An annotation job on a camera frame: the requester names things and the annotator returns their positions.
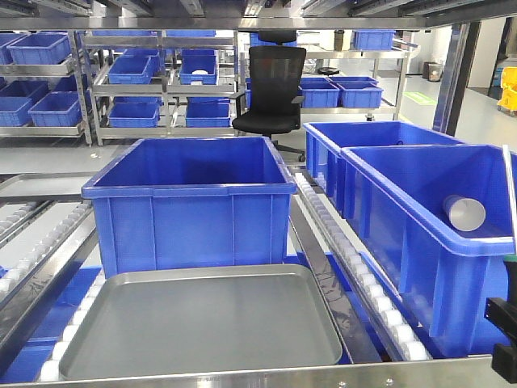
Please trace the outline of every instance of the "white roller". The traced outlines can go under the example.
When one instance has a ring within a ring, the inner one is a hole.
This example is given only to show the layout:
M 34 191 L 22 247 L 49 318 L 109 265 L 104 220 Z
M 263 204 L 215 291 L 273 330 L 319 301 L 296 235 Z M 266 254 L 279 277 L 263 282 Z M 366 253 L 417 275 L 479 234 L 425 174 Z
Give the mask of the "white roller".
M 422 343 L 418 341 L 403 343 L 402 351 L 408 361 L 422 361 L 427 359 L 427 351 Z
M 77 310 L 74 313 L 74 316 L 72 317 L 72 324 L 73 325 L 80 325 L 82 321 L 84 321 L 84 317 L 86 317 L 86 313 L 88 310 Z
M 59 381 L 59 361 L 45 361 L 40 371 L 41 382 L 57 382 Z
M 52 350 L 52 359 L 59 361 L 61 358 L 63 358 L 63 355 L 65 354 L 69 344 L 70 342 L 59 341 Z
M 74 337 L 75 333 L 77 333 L 79 326 L 78 325 L 69 325 L 65 327 L 63 331 L 63 341 L 70 342 Z
M 413 329 L 408 324 L 402 324 L 398 326 L 391 327 L 391 332 L 395 339 L 398 340 L 399 343 L 412 342 L 414 341 L 414 333 Z
M 402 325 L 404 323 L 404 318 L 399 310 L 385 310 L 380 313 L 380 316 L 388 327 Z

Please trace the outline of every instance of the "gray metal tray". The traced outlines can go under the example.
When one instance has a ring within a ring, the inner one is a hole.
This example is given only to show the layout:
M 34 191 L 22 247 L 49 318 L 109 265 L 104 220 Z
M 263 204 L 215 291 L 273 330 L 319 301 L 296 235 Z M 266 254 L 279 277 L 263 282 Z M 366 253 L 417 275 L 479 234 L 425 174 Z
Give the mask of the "gray metal tray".
M 0 183 L 0 200 L 81 200 L 81 187 L 94 172 L 21 174 Z
M 295 264 L 109 279 L 61 359 L 67 380 L 336 364 L 342 347 Z

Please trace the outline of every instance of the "blue storage crate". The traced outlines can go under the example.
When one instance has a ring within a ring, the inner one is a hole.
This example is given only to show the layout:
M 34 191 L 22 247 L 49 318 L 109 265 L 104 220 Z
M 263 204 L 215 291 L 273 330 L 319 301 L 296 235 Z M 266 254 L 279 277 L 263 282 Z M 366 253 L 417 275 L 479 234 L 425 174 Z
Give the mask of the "blue storage crate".
M 117 103 L 155 103 L 159 105 L 163 105 L 162 99 L 160 97 L 144 97 L 144 96 L 134 96 L 134 97 L 115 97 L 113 99 L 115 104 Z
M 148 57 L 118 57 L 107 76 L 115 84 L 148 84 L 153 77 L 153 62 Z
M 303 108 L 335 108 L 338 106 L 339 88 L 331 83 L 307 82 L 300 83 L 301 95 L 305 97 Z
M 405 304 L 445 356 L 492 352 L 504 335 L 484 318 L 488 297 L 506 298 L 502 261 L 513 253 L 505 168 L 489 145 L 356 148 L 342 151 L 355 173 L 349 220 Z M 514 174 L 517 158 L 512 155 Z M 479 200 L 486 220 L 460 232 L 442 210 L 452 194 Z
M 9 65 L 13 62 L 13 57 L 11 56 L 9 49 L 7 49 L 7 46 L 19 40 L 20 38 L 23 38 L 24 36 L 25 34 L 0 34 L 0 65 Z
M 21 127 L 31 121 L 29 109 L 33 102 L 28 97 L 0 97 L 0 126 Z
M 160 65 L 159 52 L 155 48 L 128 48 L 122 54 L 123 57 L 146 57 L 151 58 L 153 74 L 157 73 L 165 64 Z
M 41 366 L 52 353 L 54 344 L 99 271 L 100 267 L 81 268 L 78 271 L 9 369 L 0 376 L 0 383 L 33 382 L 37 378 Z
M 187 127 L 229 127 L 229 103 L 189 103 Z
M 296 41 L 282 44 L 287 47 L 296 47 L 298 44 Z M 250 46 L 276 46 L 274 42 L 264 42 L 259 39 L 259 34 L 256 32 L 250 32 Z
M 391 50 L 395 30 L 354 31 L 352 45 L 356 50 Z
M 296 184 L 264 137 L 139 140 L 82 188 L 107 277 L 280 264 Z
M 229 103 L 226 97 L 188 97 L 188 103 Z
M 0 90 L 0 97 L 28 97 L 37 103 L 48 93 L 46 81 L 13 81 Z
M 74 127 L 81 121 L 77 92 L 48 93 L 29 110 L 38 127 Z
M 216 30 L 166 30 L 167 36 L 185 37 L 212 37 L 216 35 Z
M 341 106 L 345 108 L 378 108 L 383 90 L 370 82 L 340 82 Z
M 189 55 L 217 55 L 217 51 L 212 48 L 185 48 L 181 50 L 182 57 Z
M 345 219 L 353 213 L 352 175 L 345 172 L 344 147 L 417 144 L 460 144 L 454 137 L 400 121 L 308 123 L 307 170 Z
M 55 65 L 70 55 L 68 36 L 37 33 L 27 35 L 7 46 L 18 65 Z
M 109 114 L 110 126 L 117 128 L 152 128 L 159 118 L 157 103 L 117 103 Z
M 156 32 L 149 30 L 94 30 L 93 36 L 156 36 Z
M 352 85 L 354 82 L 359 84 L 362 83 L 372 83 L 373 85 L 377 85 L 379 81 L 372 77 L 355 77 L 355 76 L 342 76 L 342 75 L 332 75 L 328 77 L 328 79 L 333 83 L 342 83 L 345 82 L 348 85 Z
M 193 74 L 205 70 L 208 74 Z M 217 60 L 215 55 L 189 55 L 183 58 L 179 79 L 183 85 L 201 81 L 204 85 L 217 84 Z

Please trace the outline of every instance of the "chair backrest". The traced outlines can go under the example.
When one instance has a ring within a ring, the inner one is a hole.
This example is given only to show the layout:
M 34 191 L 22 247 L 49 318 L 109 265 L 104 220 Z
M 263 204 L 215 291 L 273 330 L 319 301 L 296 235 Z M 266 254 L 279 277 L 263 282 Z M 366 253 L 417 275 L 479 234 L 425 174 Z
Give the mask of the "chair backrest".
M 250 48 L 250 110 L 274 116 L 291 115 L 298 95 L 307 51 L 284 46 Z

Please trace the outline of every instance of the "metal shelving unit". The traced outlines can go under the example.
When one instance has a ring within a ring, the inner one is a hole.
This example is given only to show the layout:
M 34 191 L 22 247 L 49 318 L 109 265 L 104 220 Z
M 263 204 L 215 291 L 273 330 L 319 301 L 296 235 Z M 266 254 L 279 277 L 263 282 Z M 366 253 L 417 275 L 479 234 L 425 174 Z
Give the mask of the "metal shelving unit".
M 69 32 L 72 54 L 59 65 L 0 65 L 0 75 L 7 77 L 63 78 L 75 76 L 78 86 L 79 103 L 82 120 L 74 127 L 36 127 L 32 124 L 24 127 L 0 127 L 0 137 L 81 137 L 85 135 L 86 143 L 92 144 L 90 121 L 82 87 L 82 50 L 78 45 L 76 32 Z
M 99 145 L 103 144 L 105 139 L 124 139 L 135 137 L 177 137 L 177 136 L 193 136 L 193 128 L 182 130 L 178 124 L 180 98 L 184 97 L 229 97 L 238 89 L 238 78 L 235 74 L 232 82 L 224 82 L 224 77 L 218 78 L 217 85 L 181 85 L 179 76 L 174 69 L 176 63 L 175 55 L 172 61 L 166 61 L 166 49 L 172 48 L 211 48 L 211 49 L 233 49 L 236 50 L 233 38 L 217 38 L 217 37 L 167 37 L 164 31 L 157 31 L 157 36 L 90 36 L 84 35 L 82 42 L 86 50 L 113 50 L 126 48 L 148 48 L 157 49 L 161 63 L 165 67 L 160 74 L 155 77 L 147 85 L 135 84 L 117 84 L 111 85 L 107 79 L 107 73 L 110 69 L 106 62 L 100 69 L 99 73 L 93 77 L 91 72 L 90 58 L 86 59 L 86 76 L 91 89 L 92 106 L 98 107 L 94 110 L 94 123 L 97 133 Z M 113 128 L 108 125 L 107 114 L 112 108 L 111 98 L 115 96 L 149 96 L 160 97 L 163 101 L 163 107 L 160 110 L 160 121 L 156 128 Z M 214 135 L 211 129 L 199 129 L 203 132 L 201 136 L 207 133 Z

